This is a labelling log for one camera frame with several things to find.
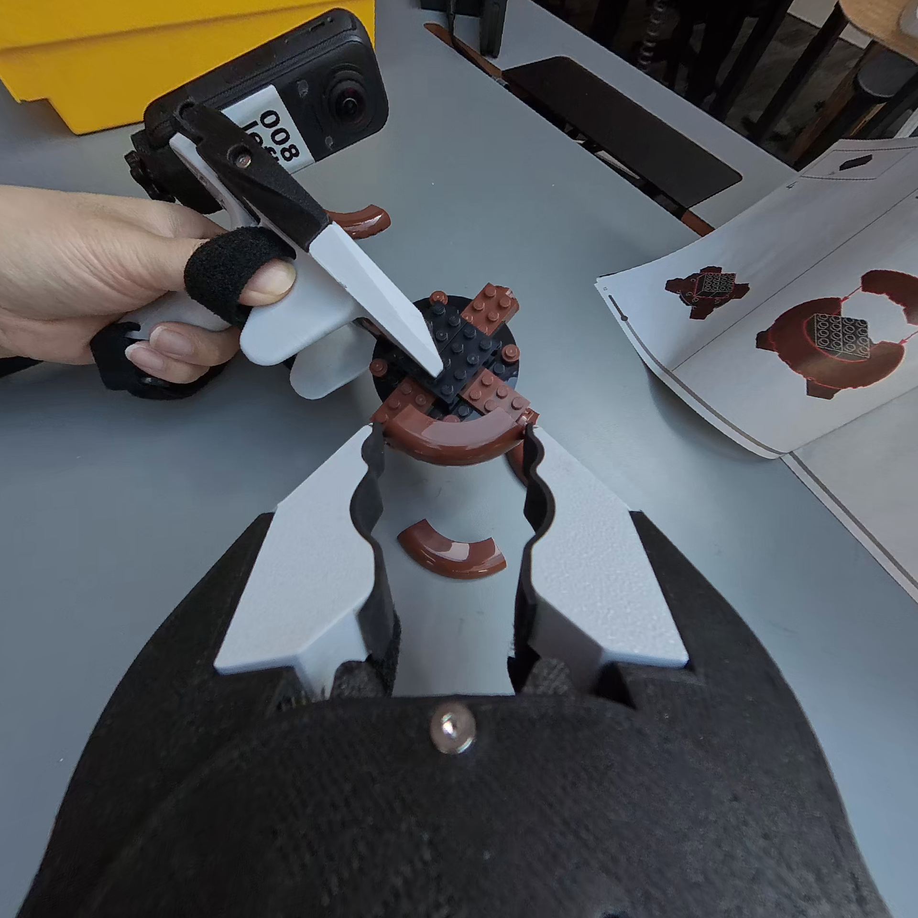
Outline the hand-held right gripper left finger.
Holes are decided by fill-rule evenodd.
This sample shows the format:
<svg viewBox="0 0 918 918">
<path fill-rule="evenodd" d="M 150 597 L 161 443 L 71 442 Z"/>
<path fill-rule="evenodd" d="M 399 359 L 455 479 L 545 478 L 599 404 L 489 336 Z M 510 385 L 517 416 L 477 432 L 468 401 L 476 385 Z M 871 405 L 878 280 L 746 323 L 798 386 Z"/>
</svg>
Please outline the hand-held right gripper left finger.
<svg viewBox="0 0 918 918">
<path fill-rule="evenodd" d="M 372 535 L 383 470 L 382 429 L 368 424 L 278 504 L 218 672 L 292 667 L 308 695 L 330 696 L 341 664 L 369 660 L 391 694 L 400 624 Z"/>
</svg>

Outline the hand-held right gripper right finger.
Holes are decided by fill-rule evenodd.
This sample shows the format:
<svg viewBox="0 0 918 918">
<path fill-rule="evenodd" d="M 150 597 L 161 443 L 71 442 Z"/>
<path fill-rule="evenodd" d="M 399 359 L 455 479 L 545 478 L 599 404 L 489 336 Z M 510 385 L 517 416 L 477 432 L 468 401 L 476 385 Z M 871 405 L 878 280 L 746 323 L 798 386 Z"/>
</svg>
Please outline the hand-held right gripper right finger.
<svg viewBox="0 0 918 918">
<path fill-rule="evenodd" d="M 523 441 L 525 518 L 511 682 L 538 658 L 561 661 L 592 692 L 611 662 L 683 668 L 689 660 L 627 505 L 544 430 Z"/>
</svg>

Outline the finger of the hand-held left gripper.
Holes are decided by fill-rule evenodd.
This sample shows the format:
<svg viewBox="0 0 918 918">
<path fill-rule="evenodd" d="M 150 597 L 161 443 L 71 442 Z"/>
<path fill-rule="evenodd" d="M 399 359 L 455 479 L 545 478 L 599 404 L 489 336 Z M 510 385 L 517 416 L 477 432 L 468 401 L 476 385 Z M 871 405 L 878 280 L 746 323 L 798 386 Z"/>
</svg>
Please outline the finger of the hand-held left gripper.
<svg viewBox="0 0 918 918">
<path fill-rule="evenodd" d="M 370 319 L 427 373 L 442 359 L 419 310 L 323 208 L 277 164 L 242 171 L 242 197 L 295 252 L 296 278 L 274 306 L 246 321 L 242 350 L 271 365 L 356 318 Z"/>
</svg>

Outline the brown and black brick assembly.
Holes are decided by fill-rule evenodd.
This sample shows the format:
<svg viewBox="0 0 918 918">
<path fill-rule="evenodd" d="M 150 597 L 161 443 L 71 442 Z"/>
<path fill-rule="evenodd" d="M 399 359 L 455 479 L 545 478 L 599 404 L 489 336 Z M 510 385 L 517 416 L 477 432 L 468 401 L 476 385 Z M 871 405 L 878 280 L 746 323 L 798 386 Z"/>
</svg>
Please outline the brown and black brick assembly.
<svg viewBox="0 0 918 918">
<path fill-rule="evenodd" d="M 415 303 L 442 359 L 442 371 L 424 371 L 405 350 L 377 334 L 369 370 L 381 405 L 373 422 L 385 434 L 421 419 L 470 423 L 503 412 L 520 424 L 538 419 L 516 389 L 521 351 L 508 329 L 519 301 L 506 286 L 486 284 L 472 299 L 433 292 Z"/>
</svg>

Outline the brown curved brick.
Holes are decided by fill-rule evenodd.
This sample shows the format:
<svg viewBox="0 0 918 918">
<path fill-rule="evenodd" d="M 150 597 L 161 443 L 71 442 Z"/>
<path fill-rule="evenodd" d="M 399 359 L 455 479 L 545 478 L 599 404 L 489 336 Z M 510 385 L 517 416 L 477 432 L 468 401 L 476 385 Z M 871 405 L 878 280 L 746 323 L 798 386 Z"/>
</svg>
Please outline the brown curved brick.
<svg viewBox="0 0 918 918">
<path fill-rule="evenodd" d="M 378 205 L 369 205 L 350 212 L 327 210 L 326 213 L 332 222 L 355 240 L 372 237 L 391 226 L 389 214 Z"/>
<path fill-rule="evenodd" d="M 432 465 L 478 465 L 509 453 L 522 441 L 527 424 L 538 414 L 531 408 L 519 419 L 503 408 L 463 422 L 433 419 L 414 405 L 398 411 L 379 407 L 371 420 L 382 425 L 385 442 L 398 452 Z"/>
<path fill-rule="evenodd" d="M 482 579 L 507 567 L 492 538 L 457 542 L 438 533 L 427 520 L 407 527 L 397 535 L 397 541 L 417 564 L 449 579 Z"/>
</svg>

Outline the grey desk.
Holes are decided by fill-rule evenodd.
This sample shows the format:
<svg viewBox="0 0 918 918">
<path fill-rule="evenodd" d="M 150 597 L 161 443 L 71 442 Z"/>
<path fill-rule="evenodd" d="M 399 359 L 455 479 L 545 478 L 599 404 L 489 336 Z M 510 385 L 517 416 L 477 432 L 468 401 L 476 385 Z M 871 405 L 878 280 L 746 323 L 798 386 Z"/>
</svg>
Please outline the grey desk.
<svg viewBox="0 0 918 918">
<path fill-rule="evenodd" d="M 380 134 L 304 175 L 376 203 L 372 257 L 410 297 L 522 302 L 522 390 L 547 431 L 644 511 L 752 627 L 832 766 L 889 909 L 916 916 L 916 606 L 780 462 L 723 437 L 655 377 L 597 296 L 604 273 L 697 237 L 425 29 L 376 7 Z M 153 631 L 259 513 L 370 411 L 281 368 L 233 365 L 175 404 L 89 367 L 2 381 L 2 916 L 40 864 L 86 740 Z"/>
</svg>

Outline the person's left hand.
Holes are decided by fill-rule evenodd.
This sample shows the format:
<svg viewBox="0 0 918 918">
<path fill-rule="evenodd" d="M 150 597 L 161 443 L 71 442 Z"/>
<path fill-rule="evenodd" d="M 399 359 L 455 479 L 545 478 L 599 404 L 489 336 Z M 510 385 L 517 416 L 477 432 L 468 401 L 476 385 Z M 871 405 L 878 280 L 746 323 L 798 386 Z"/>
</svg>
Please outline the person's left hand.
<svg viewBox="0 0 918 918">
<path fill-rule="evenodd" d="M 92 363 L 98 331 L 183 291 L 188 260 L 221 233 L 179 204 L 2 186 L 2 358 Z"/>
</svg>

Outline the yellow plastic bin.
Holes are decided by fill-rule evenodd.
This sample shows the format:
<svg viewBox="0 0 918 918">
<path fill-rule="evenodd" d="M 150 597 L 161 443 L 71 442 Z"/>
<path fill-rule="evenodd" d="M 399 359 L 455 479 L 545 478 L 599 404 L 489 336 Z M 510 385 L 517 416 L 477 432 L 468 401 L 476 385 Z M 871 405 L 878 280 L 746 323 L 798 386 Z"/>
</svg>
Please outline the yellow plastic bin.
<svg viewBox="0 0 918 918">
<path fill-rule="evenodd" d="M 373 1 L 3 1 L 2 81 L 75 134 L 142 119 L 155 98 L 333 7 L 374 37 Z"/>
</svg>

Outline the white instruction booklet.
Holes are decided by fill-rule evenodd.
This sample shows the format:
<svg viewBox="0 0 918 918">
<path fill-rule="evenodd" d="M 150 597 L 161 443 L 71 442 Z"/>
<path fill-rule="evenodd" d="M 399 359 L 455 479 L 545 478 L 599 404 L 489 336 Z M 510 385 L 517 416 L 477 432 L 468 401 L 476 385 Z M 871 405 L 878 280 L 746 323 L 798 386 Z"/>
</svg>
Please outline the white instruction booklet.
<svg viewBox="0 0 918 918">
<path fill-rule="evenodd" d="M 917 141 L 844 140 L 701 240 L 596 287 L 635 350 L 782 458 L 917 588 Z"/>
</svg>

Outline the grey side table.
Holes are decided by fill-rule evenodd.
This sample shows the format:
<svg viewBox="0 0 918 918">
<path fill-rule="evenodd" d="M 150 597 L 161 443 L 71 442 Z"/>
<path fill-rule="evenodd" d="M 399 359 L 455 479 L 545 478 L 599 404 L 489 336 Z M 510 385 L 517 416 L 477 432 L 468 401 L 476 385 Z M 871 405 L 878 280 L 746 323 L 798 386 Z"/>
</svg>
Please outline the grey side table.
<svg viewBox="0 0 918 918">
<path fill-rule="evenodd" d="M 508 4 L 499 57 L 501 70 L 554 56 L 567 56 L 620 93 L 667 122 L 741 175 L 739 183 L 697 205 L 693 213 L 717 228 L 781 186 L 796 171 L 683 97 L 638 71 L 543 7 Z"/>
</svg>

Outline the black flat pad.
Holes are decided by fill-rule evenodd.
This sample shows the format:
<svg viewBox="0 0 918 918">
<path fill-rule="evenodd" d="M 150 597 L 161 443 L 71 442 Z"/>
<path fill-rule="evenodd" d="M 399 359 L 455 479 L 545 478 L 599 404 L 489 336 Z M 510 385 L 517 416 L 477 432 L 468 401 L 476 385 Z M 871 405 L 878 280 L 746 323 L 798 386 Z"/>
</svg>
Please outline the black flat pad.
<svg viewBox="0 0 918 918">
<path fill-rule="evenodd" d="M 738 171 L 580 64 L 556 56 L 503 70 L 512 89 L 691 209 L 737 184 Z"/>
</svg>

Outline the wooden stool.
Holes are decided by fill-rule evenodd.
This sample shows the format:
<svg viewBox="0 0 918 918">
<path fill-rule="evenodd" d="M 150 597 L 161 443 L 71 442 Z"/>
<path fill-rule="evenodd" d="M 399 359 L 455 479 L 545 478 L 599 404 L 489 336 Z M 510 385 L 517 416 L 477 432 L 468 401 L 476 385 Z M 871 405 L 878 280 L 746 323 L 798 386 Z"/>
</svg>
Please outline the wooden stool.
<svg viewBox="0 0 918 918">
<path fill-rule="evenodd" d="M 917 61 L 917 1 L 840 1 L 850 25 Z"/>
</svg>

